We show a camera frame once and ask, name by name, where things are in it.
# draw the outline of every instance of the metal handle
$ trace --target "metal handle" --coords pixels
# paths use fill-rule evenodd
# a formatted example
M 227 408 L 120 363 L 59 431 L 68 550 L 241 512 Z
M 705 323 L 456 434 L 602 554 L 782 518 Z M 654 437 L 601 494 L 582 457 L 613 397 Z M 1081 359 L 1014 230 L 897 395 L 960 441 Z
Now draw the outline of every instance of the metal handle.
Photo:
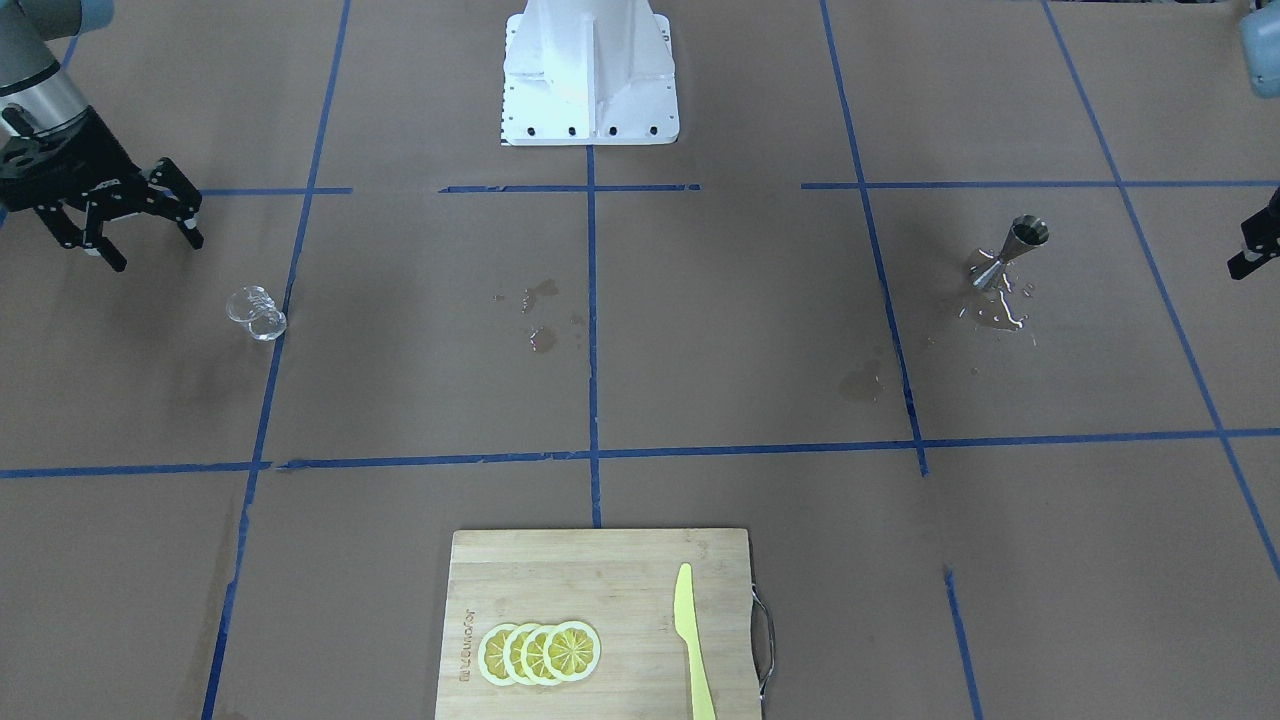
M 755 669 L 755 671 L 758 674 L 758 679 L 760 680 L 760 706 L 763 708 L 765 689 L 768 688 L 769 679 L 773 678 L 773 671 L 777 670 L 777 660 L 776 660 L 777 659 L 777 643 L 776 643 L 774 635 L 773 635 L 773 614 L 769 612 L 769 606 L 764 605 L 764 601 L 760 600 L 760 592 L 759 592 L 759 589 L 756 589 L 755 583 L 751 583 L 751 615 L 753 616 L 755 615 L 755 609 L 756 607 L 760 609 L 760 612 L 764 612 L 764 625 L 765 625 L 765 628 L 768 629 L 768 633 L 769 633 L 769 635 L 768 635 L 768 641 L 769 641 L 769 666 L 764 671 L 764 675 L 759 675 L 759 671 L 760 671 L 759 664 L 756 664 L 756 669 Z M 753 657 L 755 656 L 755 646 L 754 644 L 751 646 L 751 655 L 753 655 Z

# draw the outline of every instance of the water droplet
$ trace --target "water droplet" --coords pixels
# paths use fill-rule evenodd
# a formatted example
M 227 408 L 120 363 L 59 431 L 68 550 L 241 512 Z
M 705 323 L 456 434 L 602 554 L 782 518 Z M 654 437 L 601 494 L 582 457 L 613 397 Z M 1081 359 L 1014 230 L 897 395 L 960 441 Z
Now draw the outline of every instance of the water droplet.
M 868 360 L 861 370 L 852 370 L 840 380 L 840 396 L 850 402 L 878 402 L 884 392 L 879 380 L 881 361 Z
M 529 345 L 534 352 L 550 352 L 556 347 L 556 331 L 548 327 L 539 327 L 529 333 Z
M 1009 307 L 1009 293 L 1002 290 L 997 290 L 995 295 L 978 291 L 975 288 L 968 288 L 964 297 L 965 306 L 960 310 L 960 316 L 964 318 L 968 310 L 973 310 L 969 314 L 977 325 L 986 325 L 988 328 L 996 328 L 1000 331 L 1018 331 L 1023 327 L 1021 319 L 1015 320 L 1014 311 Z
M 538 287 L 530 287 L 525 290 L 525 299 L 520 304 L 520 311 L 529 314 L 530 310 L 538 305 L 539 297 L 553 297 L 559 295 L 559 288 L 556 287 L 556 281 L 543 281 Z
M 978 268 L 980 268 L 983 264 L 986 264 L 987 260 L 991 260 L 995 256 L 996 256 L 995 252 L 991 252 L 989 250 L 983 250 L 983 249 L 979 247 L 979 249 L 977 249 L 977 250 L 974 250 L 973 252 L 969 254 L 969 260 L 965 261 L 965 268 L 969 268 L 969 274 L 972 275 L 972 274 L 977 273 Z

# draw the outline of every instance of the cutting board handle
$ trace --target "cutting board handle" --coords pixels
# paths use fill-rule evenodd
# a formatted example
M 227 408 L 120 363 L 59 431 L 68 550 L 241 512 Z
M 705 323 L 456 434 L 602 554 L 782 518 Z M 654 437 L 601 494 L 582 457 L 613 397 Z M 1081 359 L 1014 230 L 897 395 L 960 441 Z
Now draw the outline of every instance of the cutting board handle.
M 760 680 L 760 708 L 763 711 L 763 708 L 764 708 L 764 694 L 765 694 L 765 691 L 768 689 L 769 679 L 773 678 L 773 671 L 777 670 L 777 662 L 776 662 L 776 659 L 777 659 L 777 643 L 776 643 L 774 637 L 773 637 L 773 614 L 769 612 L 769 606 L 764 605 L 764 601 L 760 600 L 760 591 L 755 585 L 755 583 L 753 582 L 751 583 L 751 615 L 753 615 L 753 619 L 754 619 L 756 609 L 759 609 L 760 612 L 764 615 L 764 628 L 765 628 L 765 633 L 768 633 L 768 635 L 765 637 L 765 641 L 767 641 L 765 644 L 769 648 L 769 662 L 768 662 L 768 666 L 765 666 L 764 670 L 762 671 L 760 670 L 760 667 L 762 667 L 760 661 L 755 660 L 755 643 L 754 642 L 751 643 L 751 659 L 755 660 L 755 675 Z M 753 632 L 753 639 L 754 639 L 755 623 L 751 623 L 751 632 Z

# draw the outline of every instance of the knife blade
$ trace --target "knife blade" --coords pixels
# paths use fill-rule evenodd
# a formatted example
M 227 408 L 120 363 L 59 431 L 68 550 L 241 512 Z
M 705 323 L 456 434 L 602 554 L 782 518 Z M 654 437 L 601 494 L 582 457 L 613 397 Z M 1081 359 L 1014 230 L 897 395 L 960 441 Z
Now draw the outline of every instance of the knife blade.
M 703 648 L 698 639 L 698 612 L 694 607 L 694 568 L 689 562 L 680 566 L 676 575 L 676 634 L 689 650 L 689 685 L 692 694 L 694 720 L 716 720 L 712 689 L 703 667 Z

